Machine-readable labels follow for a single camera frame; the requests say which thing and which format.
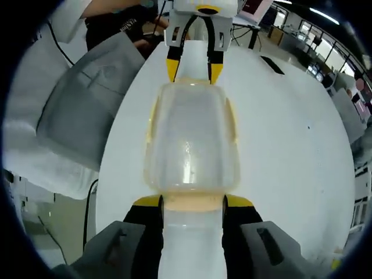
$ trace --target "white table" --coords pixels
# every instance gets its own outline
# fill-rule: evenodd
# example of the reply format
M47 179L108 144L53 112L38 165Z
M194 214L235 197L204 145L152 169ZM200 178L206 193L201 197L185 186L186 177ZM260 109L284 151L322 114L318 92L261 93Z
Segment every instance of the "white table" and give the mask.
M258 24L253 24L252 22L246 20L246 19L243 19L239 16L235 16L233 19L232 19L232 24L233 25L237 25L237 26L241 26L241 27L253 27L253 28L257 28L257 29L260 29L260 27L258 26Z
M169 82L160 44L139 71L113 123L99 174L97 232L123 220L137 199L153 194L143 178L145 135L158 89ZM343 248L353 215L354 168L348 136L323 86L273 59L232 46L217 85L235 106L241 183L263 220L295 238L315 261ZM206 44L187 41L178 76L207 79Z

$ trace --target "transparent plastic cup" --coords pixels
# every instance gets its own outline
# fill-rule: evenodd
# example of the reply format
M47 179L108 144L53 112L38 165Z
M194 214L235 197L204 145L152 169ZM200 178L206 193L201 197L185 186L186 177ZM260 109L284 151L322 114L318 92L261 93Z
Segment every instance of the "transparent plastic cup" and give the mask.
M225 193L239 182L235 118L220 87L164 85L150 118L146 183L160 192Z

